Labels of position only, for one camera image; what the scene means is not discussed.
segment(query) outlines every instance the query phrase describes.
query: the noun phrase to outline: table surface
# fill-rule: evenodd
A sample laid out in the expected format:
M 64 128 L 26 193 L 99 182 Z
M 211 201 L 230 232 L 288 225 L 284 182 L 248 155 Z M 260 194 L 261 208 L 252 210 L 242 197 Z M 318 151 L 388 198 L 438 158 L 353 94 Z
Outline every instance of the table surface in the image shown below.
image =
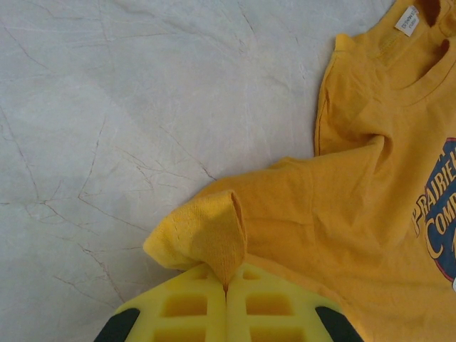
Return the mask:
M 0 331 L 90 341 L 177 274 L 142 250 L 215 179 L 313 154 L 334 36 L 392 0 L 0 0 Z

